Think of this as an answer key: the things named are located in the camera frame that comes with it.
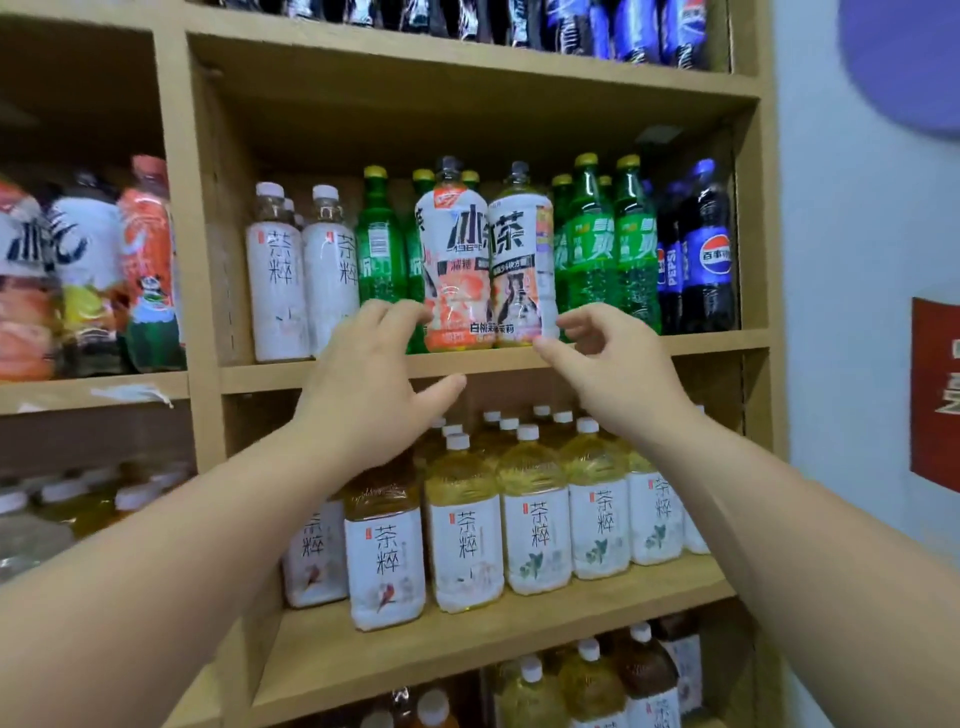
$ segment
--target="wooden shelf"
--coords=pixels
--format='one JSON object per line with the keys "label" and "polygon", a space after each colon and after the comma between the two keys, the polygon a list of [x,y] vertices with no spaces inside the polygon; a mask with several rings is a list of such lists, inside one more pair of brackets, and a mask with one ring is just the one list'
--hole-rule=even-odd
{"label": "wooden shelf", "polygon": [[250,726],[268,726],[404,685],[582,639],[733,596],[709,556],[686,555],[620,576],[574,581],[547,595],[504,594],[489,607],[364,634],[349,603],[283,614],[253,702]]}

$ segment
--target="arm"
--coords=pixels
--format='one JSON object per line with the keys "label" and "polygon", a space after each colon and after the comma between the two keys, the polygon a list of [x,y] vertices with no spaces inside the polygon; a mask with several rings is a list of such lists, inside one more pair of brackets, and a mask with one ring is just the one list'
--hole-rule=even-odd
{"label": "arm", "polygon": [[425,313],[366,303],[288,425],[0,589],[4,725],[161,725],[310,514],[456,400],[462,376],[407,380]]}
{"label": "arm", "polygon": [[641,322],[591,304],[559,323],[576,350],[539,340],[540,354],[603,427],[670,481],[737,593],[837,728],[954,723],[957,573],[702,415]]}

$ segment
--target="hand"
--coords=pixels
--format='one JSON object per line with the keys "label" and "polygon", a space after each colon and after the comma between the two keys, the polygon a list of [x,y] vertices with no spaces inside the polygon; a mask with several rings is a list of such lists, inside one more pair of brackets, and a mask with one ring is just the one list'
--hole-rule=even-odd
{"label": "hand", "polygon": [[660,338],[642,321],[590,303],[567,311],[557,324],[576,346],[539,338],[534,348],[605,429],[634,444],[653,444],[699,414]]}
{"label": "hand", "polygon": [[290,425],[309,440],[333,438],[353,477],[413,445],[467,386],[450,375],[415,393],[404,353],[414,327],[430,319],[413,301],[371,300],[342,321],[303,386]]}

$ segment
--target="shelving unit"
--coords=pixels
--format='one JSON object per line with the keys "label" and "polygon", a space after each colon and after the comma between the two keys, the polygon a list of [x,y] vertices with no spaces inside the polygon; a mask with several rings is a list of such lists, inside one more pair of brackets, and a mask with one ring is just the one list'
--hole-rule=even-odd
{"label": "shelving unit", "polygon": [[[405,178],[441,154],[457,154],[495,180],[523,158],[545,182],[580,152],[612,163],[638,138],[659,136],[665,143],[643,147],[655,182],[704,154],[728,174],[743,327],[665,344],[711,417],[785,457],[767,2],[710,0],[709,9],[712,71],[693,72],[183,0],[7,0],[0,94],[36,123],[0,134],[0,170],[28,177],[41,164],[42,176],[75,163],[121,170],[131,154],[165,155],[188,371],[0,385],[0,431],[106,422],[123,433],[142,411],[151,431],[176,435],[164,447],[188,444],[204,472],[285,422],[311,365],[253,359],[243,233],[259,179],[282,182],[301,210],[312,184],[333,182],[355,211],[360,170],[369,163]],[[393,181],[398,207],[411,204],[408,186]],[[496,184],[482,191],[495,193]],[[465,423],[486,407],[573,402],[529,349],[410,356],[408,370],[417,386],[468,374],[452,415]],[[127,401],[99,392],[117,394],[117,387],[162,398],[144,404],[133,394]],[[49,411],[23,414],[37,410]],[[111,446],[119,451],[123,438]],[[715,562],[687,556],[552,595],[507,595],[466,615],[428,605],[418,621],[371,634],[352,629],[344,603],[285,610],[274,574],[167,726],[268,726],[686,608],[699,613],[712,712],[695,725],[785,725],[779,656]]]}

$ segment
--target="left hand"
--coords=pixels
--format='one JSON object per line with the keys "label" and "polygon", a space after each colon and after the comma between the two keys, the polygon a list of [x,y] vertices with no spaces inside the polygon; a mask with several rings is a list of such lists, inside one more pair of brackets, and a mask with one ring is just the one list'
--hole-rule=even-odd
{"label": "left hand", "polygon": [[289,426],[314,441],[332,438],[351,477],[413,445],[467,386],[464,375],[419,393],[410,386],[407,342],[429,320],[426,307],[413,301],[365,302],[334,329]]}

